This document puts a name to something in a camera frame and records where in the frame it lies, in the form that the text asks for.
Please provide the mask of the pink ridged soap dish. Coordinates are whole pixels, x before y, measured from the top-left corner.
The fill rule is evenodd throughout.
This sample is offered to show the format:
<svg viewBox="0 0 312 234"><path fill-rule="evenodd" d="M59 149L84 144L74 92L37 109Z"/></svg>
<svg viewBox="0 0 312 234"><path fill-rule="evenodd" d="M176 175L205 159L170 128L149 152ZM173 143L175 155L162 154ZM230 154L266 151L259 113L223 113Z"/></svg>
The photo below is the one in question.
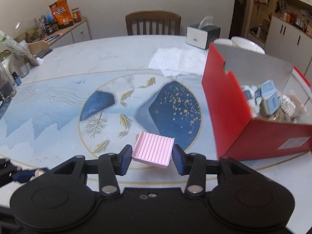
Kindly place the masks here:
<svg viewBox="0 0 312 234"><path fill-rule="evenodd" d="M141 131L132 152L136 162L167 168L175 139Z"/></svg>

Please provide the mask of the light blue carton box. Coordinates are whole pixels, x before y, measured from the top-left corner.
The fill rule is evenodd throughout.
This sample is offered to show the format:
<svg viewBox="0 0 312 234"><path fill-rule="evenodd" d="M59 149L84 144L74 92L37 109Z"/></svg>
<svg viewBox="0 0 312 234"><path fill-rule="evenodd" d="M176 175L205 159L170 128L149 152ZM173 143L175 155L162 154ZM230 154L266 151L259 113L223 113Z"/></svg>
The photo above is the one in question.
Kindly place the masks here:
<svg viewBox="0 0 312 234"><path fill-rule="evenodd" d="M272 115L279 107L280 102L274 82L268 80L260 85L262 108L267 116Z"/></svg>

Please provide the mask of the cotton swab bag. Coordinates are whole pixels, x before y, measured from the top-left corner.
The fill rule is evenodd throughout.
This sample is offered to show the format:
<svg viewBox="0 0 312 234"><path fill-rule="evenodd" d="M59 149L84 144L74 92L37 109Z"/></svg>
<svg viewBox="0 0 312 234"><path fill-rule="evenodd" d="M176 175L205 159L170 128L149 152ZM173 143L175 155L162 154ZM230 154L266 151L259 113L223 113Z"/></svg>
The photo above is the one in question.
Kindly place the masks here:
<svg viewBox="0 0 312 234"><path fill-rule="evenodd" d="M294 90L290 90L288 94L281 93L279 95L279 103L286 120L292 123L298 123L307 112L307 108L300 101Z"/></svg>

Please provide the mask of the clear glass jar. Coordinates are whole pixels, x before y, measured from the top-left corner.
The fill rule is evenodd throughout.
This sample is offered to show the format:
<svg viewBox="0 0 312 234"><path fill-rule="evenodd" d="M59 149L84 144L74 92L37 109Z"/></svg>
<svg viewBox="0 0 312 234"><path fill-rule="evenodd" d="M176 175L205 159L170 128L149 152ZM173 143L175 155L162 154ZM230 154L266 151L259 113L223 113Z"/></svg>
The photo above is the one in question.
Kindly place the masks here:
<svg viewBox="0 0 312 234"><path fill-rule="evenodd" d="M0 94L4 102L10 102L16 95L16 90L10 82L2 63L0 64Z"/></svg>

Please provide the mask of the red white cardboard box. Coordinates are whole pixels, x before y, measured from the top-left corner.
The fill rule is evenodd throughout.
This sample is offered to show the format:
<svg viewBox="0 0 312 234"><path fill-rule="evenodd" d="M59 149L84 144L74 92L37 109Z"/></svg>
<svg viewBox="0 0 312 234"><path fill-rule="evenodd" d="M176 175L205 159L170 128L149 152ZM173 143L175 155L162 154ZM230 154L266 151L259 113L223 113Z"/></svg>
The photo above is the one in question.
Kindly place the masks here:
<svg viewBox="0 0 312 234"><path fill-rule="evenodd" d="M311 83L295 66L212 43L201 84L218 156L257 160L311 149Z"/></svg>

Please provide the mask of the small blue bottle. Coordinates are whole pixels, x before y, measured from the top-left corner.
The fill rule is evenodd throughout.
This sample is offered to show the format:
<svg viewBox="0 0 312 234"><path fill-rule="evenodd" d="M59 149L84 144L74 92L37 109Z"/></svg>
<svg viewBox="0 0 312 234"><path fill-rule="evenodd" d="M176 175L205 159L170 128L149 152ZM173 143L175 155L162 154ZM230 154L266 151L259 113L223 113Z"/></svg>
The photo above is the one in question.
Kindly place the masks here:
<svg viewBox="0 0 312 234"><path fill-rule="evenodd" d="M19 78L18 74L15 71L12 73L12 77L17 86L20 86L22 84L21 79Z"/></svg>

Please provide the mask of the crumpled wrappers in box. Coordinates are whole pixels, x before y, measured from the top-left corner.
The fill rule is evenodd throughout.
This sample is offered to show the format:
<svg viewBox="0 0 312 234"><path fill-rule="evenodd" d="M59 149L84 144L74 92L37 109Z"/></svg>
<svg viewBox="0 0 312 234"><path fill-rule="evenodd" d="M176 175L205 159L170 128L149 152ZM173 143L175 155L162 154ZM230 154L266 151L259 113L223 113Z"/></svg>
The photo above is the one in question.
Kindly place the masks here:
<svg viewBox="0 0 312 234"><path fill-rule="evenodd" d="M262 101L260 87L254 85L244 85L240 88L247 99L247 104L249 105L252 118L258 117Z"/></svg>

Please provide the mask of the white paper napkin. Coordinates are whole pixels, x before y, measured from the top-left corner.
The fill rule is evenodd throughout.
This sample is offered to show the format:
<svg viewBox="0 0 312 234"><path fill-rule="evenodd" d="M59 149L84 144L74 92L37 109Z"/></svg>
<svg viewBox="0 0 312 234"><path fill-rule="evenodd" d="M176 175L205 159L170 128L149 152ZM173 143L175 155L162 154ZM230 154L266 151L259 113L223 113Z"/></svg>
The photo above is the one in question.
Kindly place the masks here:
<svg viewBox="0 0 312 234"><path fill-rule="evenodd" d="M194 50L160 48L152 57L148 68L160 70L165 77L179 74L203 75L207 54Z"/></svg>

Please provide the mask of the green white plastic bag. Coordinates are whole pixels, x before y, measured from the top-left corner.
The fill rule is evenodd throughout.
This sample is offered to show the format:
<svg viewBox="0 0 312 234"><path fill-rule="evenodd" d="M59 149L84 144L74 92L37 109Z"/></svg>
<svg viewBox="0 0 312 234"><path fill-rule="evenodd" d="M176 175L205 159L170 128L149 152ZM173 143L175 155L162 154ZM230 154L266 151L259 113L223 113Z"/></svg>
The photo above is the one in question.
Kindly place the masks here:
<svg viewBox="0 0 312 234"><path fill-rule="evenodd" d="M2 44L4 44L7 48L9 48L11 51L16 53L17 55L21 57L27 57L31 65L39 66L43 64L44 62L43 59L36 58L30 51L28 51L26 48L24 48L19 43L17 43L14 39L12 39L6 33L4 33L3 31L0 31L0 35L1 35L0 40Z"/></svg>

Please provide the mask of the green white tissue box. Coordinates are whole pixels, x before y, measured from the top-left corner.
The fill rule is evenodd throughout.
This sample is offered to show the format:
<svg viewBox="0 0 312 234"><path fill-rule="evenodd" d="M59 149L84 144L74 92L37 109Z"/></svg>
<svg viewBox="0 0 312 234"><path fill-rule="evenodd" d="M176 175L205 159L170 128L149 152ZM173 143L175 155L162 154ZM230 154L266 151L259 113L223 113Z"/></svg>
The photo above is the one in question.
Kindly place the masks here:
<svg viewBox="0 0 312 234"><path fill-rule="evenodd" d="M213 25L213 16L204 17L200 23L187 27L186 43L193 47L206 50L209 44L218 39L221 28Z"/></svg>

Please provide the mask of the white ceramic bowl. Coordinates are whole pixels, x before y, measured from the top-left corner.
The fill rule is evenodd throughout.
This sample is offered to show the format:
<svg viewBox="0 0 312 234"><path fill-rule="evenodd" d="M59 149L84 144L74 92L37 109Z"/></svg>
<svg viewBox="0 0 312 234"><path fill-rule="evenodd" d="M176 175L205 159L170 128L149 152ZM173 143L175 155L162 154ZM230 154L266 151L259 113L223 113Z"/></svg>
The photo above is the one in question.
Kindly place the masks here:
<svg viewBox="0 0 312 234"><path fill-rule="evenodd" d="M233 36L231 38L232 45L244 50L253 51L260 54L265 54L265 51L262 47L260 47L258 44L254 43L253 41L250 41L248 39L245 39L243 37L239 36Z"/></svg>

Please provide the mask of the white wooden sideboard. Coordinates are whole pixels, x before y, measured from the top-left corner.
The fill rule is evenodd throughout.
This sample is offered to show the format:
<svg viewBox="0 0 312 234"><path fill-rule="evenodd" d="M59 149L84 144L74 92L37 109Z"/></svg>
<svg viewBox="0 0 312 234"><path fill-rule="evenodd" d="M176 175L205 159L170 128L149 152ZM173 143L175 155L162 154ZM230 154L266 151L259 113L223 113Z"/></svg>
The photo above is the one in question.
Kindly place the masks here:
<svg viewBox="0 0 312 234"><path fill-rule="evenodd" d="M70 44L91 40L88 20L82 17L78 23L72 26L53 32L51 35L44 35L39 24L34 24L29 29L20 29L14 39L17 42L30 40L27 48L32 54L38 54L42 50L55 49Z"/></svg>

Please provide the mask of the white storage cabinet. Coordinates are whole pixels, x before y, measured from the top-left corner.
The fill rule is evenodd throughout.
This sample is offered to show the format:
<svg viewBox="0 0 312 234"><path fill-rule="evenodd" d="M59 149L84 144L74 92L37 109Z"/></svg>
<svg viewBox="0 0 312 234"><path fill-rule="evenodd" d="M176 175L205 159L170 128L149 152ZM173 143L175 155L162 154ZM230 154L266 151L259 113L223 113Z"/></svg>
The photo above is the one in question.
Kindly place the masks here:
<svg viewBox="0 0 312 234"><path fill-rule="evenodd" d="M311 65L311 0L274 0L265 53L306 74Z"/></svg>

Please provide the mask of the brown wooden chair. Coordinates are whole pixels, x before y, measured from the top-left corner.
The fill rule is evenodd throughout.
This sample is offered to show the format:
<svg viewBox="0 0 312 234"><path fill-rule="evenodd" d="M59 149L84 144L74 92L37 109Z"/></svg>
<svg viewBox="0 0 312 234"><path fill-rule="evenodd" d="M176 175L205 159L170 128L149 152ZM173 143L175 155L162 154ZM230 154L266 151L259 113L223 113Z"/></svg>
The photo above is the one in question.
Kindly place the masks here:
<svg viewBox="0 0 312 234"><path fill-rule="evenodd" d="M128 35L180 35L181 16L169 11L136 11L125 16Z"/></svg>

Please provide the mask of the red lidded jar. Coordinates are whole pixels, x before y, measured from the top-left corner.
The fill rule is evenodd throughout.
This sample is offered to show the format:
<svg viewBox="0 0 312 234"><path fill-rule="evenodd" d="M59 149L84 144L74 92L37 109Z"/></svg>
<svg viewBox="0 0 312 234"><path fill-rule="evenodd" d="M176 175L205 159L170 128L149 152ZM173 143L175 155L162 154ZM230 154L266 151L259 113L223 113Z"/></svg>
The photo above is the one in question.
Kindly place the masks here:
<svg viewBox="0 0 312 234"><path fill-rule="evenodd" d="M78 23L82 20L81 15L80 15L80 9L78 7L72 9L71 13L72 13L74 23Z"/></svg>

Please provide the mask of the orange snack bag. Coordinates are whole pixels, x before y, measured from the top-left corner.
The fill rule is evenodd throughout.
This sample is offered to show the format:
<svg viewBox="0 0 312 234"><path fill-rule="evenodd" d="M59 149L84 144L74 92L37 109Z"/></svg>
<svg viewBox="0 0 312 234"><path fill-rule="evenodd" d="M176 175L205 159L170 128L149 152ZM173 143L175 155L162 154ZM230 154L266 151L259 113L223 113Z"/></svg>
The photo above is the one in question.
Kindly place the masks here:
<svg viewBox="0 0 312 234"><path fill-rule="evenodd" d="M59 29L73 26L74 21L67 0L57 0L49 6L52 16Z"/></svg>

